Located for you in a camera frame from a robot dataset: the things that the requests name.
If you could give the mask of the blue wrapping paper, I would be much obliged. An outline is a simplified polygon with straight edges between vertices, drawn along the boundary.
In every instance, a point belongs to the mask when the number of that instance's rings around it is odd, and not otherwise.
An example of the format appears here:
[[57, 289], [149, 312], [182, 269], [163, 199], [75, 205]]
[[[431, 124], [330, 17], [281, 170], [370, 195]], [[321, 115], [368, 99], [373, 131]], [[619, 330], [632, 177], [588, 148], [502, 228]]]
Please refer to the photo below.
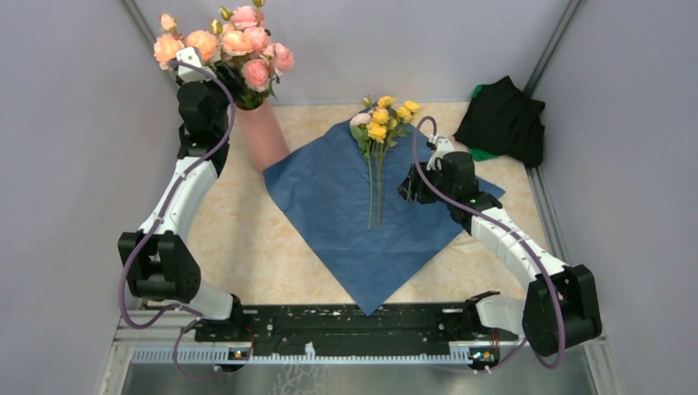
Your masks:
[[463, 233], [442, 202], [398, 194], [413, 158], [429, 160], [426, 141], [405, 137], [389, 151], [381, 199], [347, 121], [263, 172], [272, 200], [366, 314]]

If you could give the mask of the small yellow pink flower bouquet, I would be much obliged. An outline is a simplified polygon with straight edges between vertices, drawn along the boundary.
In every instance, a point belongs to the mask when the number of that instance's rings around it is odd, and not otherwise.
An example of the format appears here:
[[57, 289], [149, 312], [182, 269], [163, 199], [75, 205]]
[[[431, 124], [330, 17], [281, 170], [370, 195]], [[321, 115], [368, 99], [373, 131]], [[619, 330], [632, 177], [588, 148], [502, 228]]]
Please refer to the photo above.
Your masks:
[[361, 100], [364, 112], [350, 119], [351, 136], [366, 163], [369, 178], [370, 202], [368, 227], [380, 228], [383, 216], [383, 164], [388, 152], [407, 135], [407, 126], [421, 110], [421, 105], [407, 100], [400, 105], [397, 99], [385, 95], [372, 100], [367, 95]]

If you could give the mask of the pale pink rose stem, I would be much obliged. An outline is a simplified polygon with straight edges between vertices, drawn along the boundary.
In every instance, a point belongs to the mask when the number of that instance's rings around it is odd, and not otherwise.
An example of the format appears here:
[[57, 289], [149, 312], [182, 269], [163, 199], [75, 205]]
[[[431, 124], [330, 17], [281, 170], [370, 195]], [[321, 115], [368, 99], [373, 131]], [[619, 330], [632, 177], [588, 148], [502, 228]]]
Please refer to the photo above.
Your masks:
[[240, 74], [244, 64], [249, 61], [254, 51], [253, 42], [248, 34], [232, 24], [213, 20], [211, 28], [216, 47], [210, 63], [220, 77], [230, 79]]

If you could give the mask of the peach rose stem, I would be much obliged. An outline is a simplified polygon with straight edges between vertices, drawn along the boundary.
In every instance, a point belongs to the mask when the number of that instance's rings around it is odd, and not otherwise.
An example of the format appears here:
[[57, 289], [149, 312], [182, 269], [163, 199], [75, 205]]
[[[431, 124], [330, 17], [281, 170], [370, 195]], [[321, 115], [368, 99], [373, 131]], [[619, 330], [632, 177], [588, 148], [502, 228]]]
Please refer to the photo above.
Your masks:
[[170, 61], [176, 59], [177, 53], [184, 49], [193, 49], [204, 66], [221, 60], [220, 35], [223, 25], [213, 20], [209, 30], [195, 30], [184, 36], [178, 31], [178, 20], [168, 13], [158, 17], [161, 35], [153, 44], [153, 58], [160, 69], [170, 70]]

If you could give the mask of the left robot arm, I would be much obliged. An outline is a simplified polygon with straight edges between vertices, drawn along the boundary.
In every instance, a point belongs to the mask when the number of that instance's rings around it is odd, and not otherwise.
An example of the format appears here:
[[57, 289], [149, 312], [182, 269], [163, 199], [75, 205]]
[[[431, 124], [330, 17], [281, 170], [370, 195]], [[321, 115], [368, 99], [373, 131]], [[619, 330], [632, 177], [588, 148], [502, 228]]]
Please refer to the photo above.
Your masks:
[[192, 314], [196, 323], [214, 323], [217, 333], [234, 341], [247, 328], [240, 298], [204, 281], [187, 245], [202, 200], [226, 164], [234, 100], [210, 68], [183, 61], [171, 66], [182, 81], [177, 92], [180, 147], [156, 208], [137, 231], [119, 237], [119, 310], [129, 327], [146, 329], [178, 309]]

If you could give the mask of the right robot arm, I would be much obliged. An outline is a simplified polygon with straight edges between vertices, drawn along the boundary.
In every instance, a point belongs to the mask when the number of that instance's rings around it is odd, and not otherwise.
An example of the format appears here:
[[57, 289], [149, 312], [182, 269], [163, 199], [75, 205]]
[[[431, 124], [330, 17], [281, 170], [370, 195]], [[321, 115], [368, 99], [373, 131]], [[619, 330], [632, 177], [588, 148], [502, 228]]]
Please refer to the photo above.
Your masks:
[[398, 188], [408, 202], [442, 202], [454, 222], [484, 244], [526, 290], [523, 299], [488, 291], [466, 300], [465, 332], [486, 338], [494, 329], [525, 337], [541, 357], [599, 337], [603, 331], [593, 273], [571, 266], [518, 227], [503, 204], [482, 189], [472, 157], [454, 151], [411, 165]]

